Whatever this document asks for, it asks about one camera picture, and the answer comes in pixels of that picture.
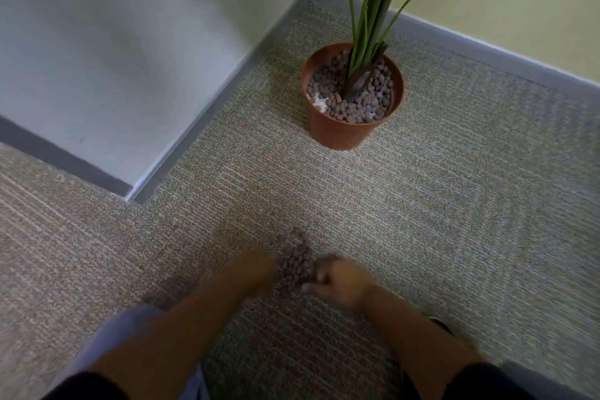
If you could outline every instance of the pot rim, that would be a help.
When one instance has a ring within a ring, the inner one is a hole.
[[[313,53],[312,53],[312,54],[309,56],[309,58],[306,60],[306,62],[304,62],[304,66],[302,67],[302,76],[304,76],[304,72],[305,72],[305,70],[306,70],[306,66],[307,66],[308,62],[310,61],[310,58],[311,58],[313,55],[315,55],[315,53],[317,53],[318,51],[320,51],[321,49],[323,49],[323,48],[326,48],[326,47],[331,47],[331,46],[350,47],[350,48],[351,48],[351,47],[353,46],[353,43],[349,43],[349,42],[338,42],[338,43],[330,43],[329,45],[325,45],[324,47],[320,47],[319,49],[317,49],[316,51],[314,51],[314,52],[313,52]],[[383,58],[384,58],[384,60],[387,60],[387,61],[389,61],[389,62],[393,63],[393,64],[394,64],[394,66],[395,66],[396,68],[398,68],[398,66],[395,64],[395,62],[394,62],[394,61],[393,61],[391,58],[389,58],[389,57],[388,57],[386,54],[384,54],[384,55],[383,55]],[[315,109],[315,111],[317,111],[317,113],[319,114],[319,116],[321,116],[321,117],[325,117],[327,120],[332,120],[332,121],[333,121],[333,122],[335,122],[335,123],[340,123],[340,124],[344,124],[344,125],[350,125],[350,126],[362,126],[362,127],[364,127],[364,126],[369,126],[369,125],[377,126],[377,125],[380,125],[380,124],[381,124],[381,123],[383,123],[383,122],[386,122],[386,120],[387,120],[388,118],[392,117],[392,116],[393,116],[393,115],[396,113],[396,111],[397,111],[398,109],[400,109],[400,107],[401,107],[401,106],[404,104],[404,101],[403,101],[403,100],[406,100],[406,87],[404,87],[404,77],[402,76],[402,73],[400,72],[400,69],[398,69],[398,72],[399,72],[399,74],[400,74],[400,77],[401,77],[401,79],[402,79],[402,95],[400,96],[400,102],[398,103],[398,105],[397,105],[397,106],[396,106],[396,107],[395,107],[395,108],[394,108],[392,111],[390,111],[390,112],[389,112],[389,114],[386,114],[386,115],[384,115],[384,116],[383,116],[381,119],[379,119],[379,120],[374,120],[373,122],[366,122],[366,123],[359,123],[359,124],[356,124],[356,123],[349,123],[349,122],[345,122],[345,121],[342,121],[342,120],[337,120],[337,119],[336,119],[336,118],[334,118],[334,117],[326,116],[324,113],[322,113],[321,111],[319,111],[319,109],[317,109],[317,108],[316,108],[316,107],[313,105],[312,101],[310,100],[310,98],[309,98],[309,96],[308,96],[308,93],[306,92],[306,89],[303,89],[303,90],[302,90],[302,93],[304,94],[304,98],[306,99],[307,103],[308,103],[309,105],[311,105],[311,106],[312,106],[312,107]],[[393,107],[393,102],[394,102],[394,100],[390,100],[390,102],[389,102],[389,105],[390,105],[391,107]]]

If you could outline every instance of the carpet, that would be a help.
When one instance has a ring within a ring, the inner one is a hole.
[[[305,129],[299,75],[349,32],[305,9],[144,206],[0,148],[0,397],[41,396],[111,315],[293,227],[490,360],[598,393],[598,102],[393,34],[407,104],[334,152]],[[214,398],[397,392],[368,325],[300,294],[244,308],[204,367]]]

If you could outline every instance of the person's left hand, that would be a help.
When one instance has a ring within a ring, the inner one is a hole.
[[[275,259],[260,250],[246,250],[230,260],[227,268],[248,286],[248,297],[267,294],[275,277]]]

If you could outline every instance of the orange plastic pot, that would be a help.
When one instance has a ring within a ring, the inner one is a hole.
[[[350,150],[359,146],[375,127],[389,120],[406,101],[404,79],[400,70],[388,56],[384,55],[386,66],[392,71],[393,85],[389,109],[383,118],[371,123],[350,124],[333,119],[315,108],[308,97],[308,83],[320,66],[329,64],[335,55],[351,47],[352,43],[335,43],[322,47],[308,58],[302,69],[301,87],[308,109],[308,132],[319,144],[335,150]]]

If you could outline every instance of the patterned carpet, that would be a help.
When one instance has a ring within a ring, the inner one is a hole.
[[[146,206],[0,148],[0,398],[41,396],[109,316],[292,227],[491,360],[598,393],[598,102],[398,36],[407,105],[334,152],[305,130],[299,72],[348,36],[305,10]],[[386,398],[397,379],[363,321],[305,296],[245,308],[205,370],[214,398]]]

